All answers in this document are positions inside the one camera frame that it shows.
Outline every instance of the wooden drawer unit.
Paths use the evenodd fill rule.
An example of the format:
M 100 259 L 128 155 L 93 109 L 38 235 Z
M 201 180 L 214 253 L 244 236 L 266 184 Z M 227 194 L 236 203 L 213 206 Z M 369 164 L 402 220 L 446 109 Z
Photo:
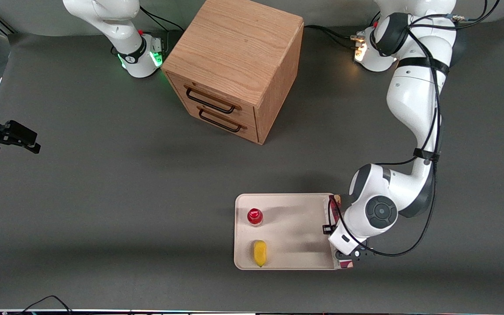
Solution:
M 300 16 L 207 0 L 162 65 L 188 113 L 263 144 L 297 76 Z

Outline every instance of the gray mat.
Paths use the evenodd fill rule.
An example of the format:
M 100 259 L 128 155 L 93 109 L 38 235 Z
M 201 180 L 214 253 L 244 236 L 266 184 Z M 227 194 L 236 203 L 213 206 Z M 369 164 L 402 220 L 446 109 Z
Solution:
M 38 131 L 42 151 L 0 154 L 0 308 L 56 294 L 73 308 L 504 313 L 504 21 L 467 32 L 442 94 L 426 238 L 335 272 L 236 269 L 234 200 L 344 193 L 362 165 L 409 158 L 414 136 L 385 102 L 391 71 L 305 30 L 297 81 L 258 146 L 190 117 L 163 74 L 129 77 L 103 36 L 12 38 L 0 121 Z M 405 249 L 425 219 L 372 244 Z

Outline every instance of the drawer handle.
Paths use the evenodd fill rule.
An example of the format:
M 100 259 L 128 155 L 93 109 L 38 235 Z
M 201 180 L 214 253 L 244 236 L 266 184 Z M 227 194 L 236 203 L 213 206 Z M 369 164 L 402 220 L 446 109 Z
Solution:
M 218 126 L 218 127 L 221 127 L 221 128 L 223 128 L 224 130 L 227 130 L 227 131 L 230 131 L 230 132 L 237 133 L 237 132 L 238 132 L 238 131 L 240 131 L 240 129 L 242 128 L 242 126 L 241 126 L 241 125 L 239 125 L 239 126 L 238 126 L 238 128 L 236 128 L 236 129 L 232 129 L 232 128 L 230 128 L 230 127 L 225 126 L 224 124 L 221 124 L 221 123 L 216 122 L 215 120 L 209 119 L 209 118 L 205 117 L 205 116 L 204 116 L 204 115 L 202 115 L 202 114 L 203 114 L 203 110 L 202 110 L 202 109 L 200 109 L 200 110 L 199 110 L 199 117 L 200 117 L 200 118 L 202 118 L 202 119 L 203 119 L 203 120 L 205 120 L 206 122 L 210 122 L 210 123 L 212 123 L 212 124 L 214 124 L 214 125 L 216 125 L 216 126 Z
M 220 108 L 219 106 L 215 106 L 213 104 L 210 104 L 206 101 L 203 101 L 203 100 L 200 100 L 199 98 L 195 98 L 194 96 L 191 96 L 190 95 L 190 92 L 192 92 L 192 89 L 191 88 L 188 88 L 188 90 L 186 90 L 186 96 L 188 96 L 188 98 L 194 102 L 198 102 L 204 106 L 207 106 L 209 108 L 213 108 L 214 110 L 218 110 L 219 112 L 223 113 L 223 114 L 230 114 L 232 113 L 234 110 L 235 110 L 235 106 L 231 106 L 231 109 L 229 110 L 226 110 L 226 109 L 222 109 Z

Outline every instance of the white tray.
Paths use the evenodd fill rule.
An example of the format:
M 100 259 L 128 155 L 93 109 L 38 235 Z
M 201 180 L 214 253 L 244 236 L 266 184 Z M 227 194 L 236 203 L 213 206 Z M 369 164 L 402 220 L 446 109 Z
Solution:
M 240 195 L 234 204 L 234 264 L 241 270 L 334 270 L 324 200 L 331 193 Z M 259 227 L 246 216 L 264 214 Z M 267 244 L 267 262 L 258 267 L 252 255 L 256 240 Z

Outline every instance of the yellow sponge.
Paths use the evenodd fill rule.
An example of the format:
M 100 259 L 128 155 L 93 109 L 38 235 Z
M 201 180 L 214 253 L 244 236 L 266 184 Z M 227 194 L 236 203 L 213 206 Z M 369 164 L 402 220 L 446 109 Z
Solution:
M 256 265 L 262 267 L 266 264 L 267 255 L 266 250 L 268 246 L 264 241 L 255 241 L 254 242 L 254 261 L 256 261 Z

